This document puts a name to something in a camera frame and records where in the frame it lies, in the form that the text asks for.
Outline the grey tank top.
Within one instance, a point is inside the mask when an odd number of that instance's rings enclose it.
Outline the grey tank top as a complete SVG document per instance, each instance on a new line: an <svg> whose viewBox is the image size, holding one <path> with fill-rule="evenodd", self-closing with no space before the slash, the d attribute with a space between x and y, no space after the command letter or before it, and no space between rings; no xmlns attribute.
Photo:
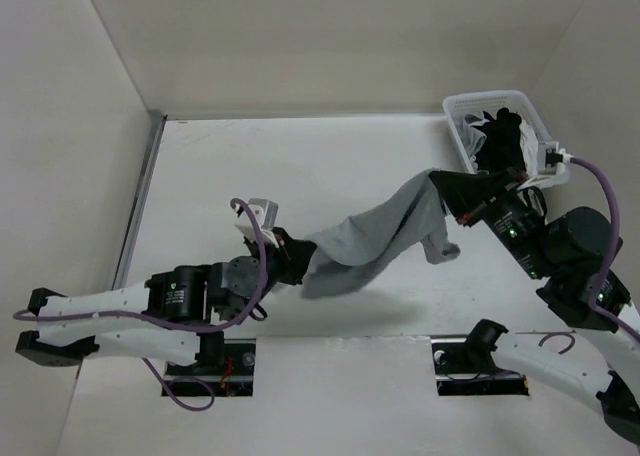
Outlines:
<svg viewBox="0 0 640 456"><path fill-rule="evenodd" d="M449 240L447 211L430 174L417 174L387 201L308 236L316 250L303 278L302 297L357 292L416 244L429 264L455 260L460 248Z"/></svg>

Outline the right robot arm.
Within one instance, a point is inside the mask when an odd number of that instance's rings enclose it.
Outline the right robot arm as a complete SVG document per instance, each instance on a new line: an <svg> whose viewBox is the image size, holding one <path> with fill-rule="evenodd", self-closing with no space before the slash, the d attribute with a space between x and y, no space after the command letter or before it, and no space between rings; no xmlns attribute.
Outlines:
<svg viewBox="0 0 640 456"><path fill-rule="evenodd" d="M520 199L524 177L514 170L493 175L437 170L429 177L457 223L484 222L530 278L545 282L536 293L547 308L603 359L589 366L482 319L465 340L466 364L479 372L529 377L583 404L615 434L638 444L639 312L611 269L622 246L615 193L598 169L592 172L610 215L578 207L551 223Z"/></svg>

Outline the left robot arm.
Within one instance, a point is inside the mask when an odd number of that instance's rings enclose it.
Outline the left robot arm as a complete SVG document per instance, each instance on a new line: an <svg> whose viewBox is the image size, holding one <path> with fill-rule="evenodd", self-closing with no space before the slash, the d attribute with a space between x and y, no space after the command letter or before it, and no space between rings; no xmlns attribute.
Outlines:
<svg viewBox="0 0 640 456"><path fill-rule="evenodd" d="M15 351L44 367L126 356L214 374L224 363L225 330L265 320L263 298L278 283L301 284L317 249L282 228L245 245L248 254L228 262L182 265L99 294L67 297L37 288L14 315L35 325L19 334Z"/></svg>

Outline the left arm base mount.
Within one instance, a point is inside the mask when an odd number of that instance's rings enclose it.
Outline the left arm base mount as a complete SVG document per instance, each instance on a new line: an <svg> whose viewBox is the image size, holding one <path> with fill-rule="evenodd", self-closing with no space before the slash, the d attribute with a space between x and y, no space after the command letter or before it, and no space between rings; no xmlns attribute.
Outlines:
<svg viewBox="0 0 640 456"><path fill-rule="evenodd" d="M222 355L190 366L167 364L163 380L178 397L249 397L253 395L255 339L226 339Z"/></svg>

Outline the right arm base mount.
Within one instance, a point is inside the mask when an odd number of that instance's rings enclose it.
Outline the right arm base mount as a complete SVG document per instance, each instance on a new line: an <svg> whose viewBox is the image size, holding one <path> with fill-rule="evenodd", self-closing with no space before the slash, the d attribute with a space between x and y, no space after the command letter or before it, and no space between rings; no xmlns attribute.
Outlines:
<svg viewBox="0 0 640 456"><path fill-rule="evenodd" d="M474 361L463 337L432 338L431 351L439 396L528 396L525 376L500 369L490 357Z"/></svg>

